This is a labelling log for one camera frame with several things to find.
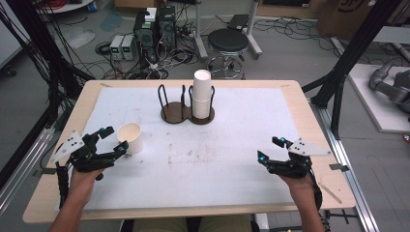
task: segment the white paper cup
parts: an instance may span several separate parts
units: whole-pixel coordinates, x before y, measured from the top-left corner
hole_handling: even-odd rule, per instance
[[[136,154],[142,151],[143,143],[141,136],[141,126],[137,123],[124,124],[117,132],[117,139],[120,142],[127,140],[129,149],[127,153]]]
[[[192,97],[199,101],[206,101],[211,98],[211,95],[211,73],[206,70],[196,71],[193,78]]]
[[[192,115],[197,119],[204,119],[209,116],[211,108],[211,99],[199,101],[192,99]]]

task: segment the white paper sheet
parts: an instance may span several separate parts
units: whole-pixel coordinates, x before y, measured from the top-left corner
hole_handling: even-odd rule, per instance
[[[177,102],[180,88],[166,88]],[[190,106],[189,95],[186,105]],[[217,88],[212,123],[171,125],[161,118],[157,88],[104,88],[85,128],[141,125],[144,149],[115,162],[96,182],[86,209],[136,209],[289,203],[288,188],[257,161],[257,150],[287,160],[272,136],[299,138],[280,89]],[[117,145],[111,134],[98,154]]]

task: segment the black stool seat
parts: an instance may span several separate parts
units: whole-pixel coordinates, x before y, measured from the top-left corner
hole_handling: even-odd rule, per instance
[[[248,38],[236,30],[219,29],[209,34],[208,43],[218,51],[237,52],[247,48]]]

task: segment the stacked cups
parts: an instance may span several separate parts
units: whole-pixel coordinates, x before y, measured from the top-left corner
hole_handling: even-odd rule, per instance
[[[198,70],[194,74],[192,87],[192,114],[197,119],[209,116],[211,108],[212,84],[211,73]]]

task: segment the human arm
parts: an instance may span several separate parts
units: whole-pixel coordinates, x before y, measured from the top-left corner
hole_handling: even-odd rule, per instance
[[[313,184],[308,175],[301,179],[280,176],[289,186],[290,195],[298,207],[304,232],[324,232],[322,221],[314,202]]]
[[[51,224],[49,232],[78,231],[82,210],[90,200],[95,180],[101,173],[103,169],[87,173],[73,169],[69,195],[57,218]]]

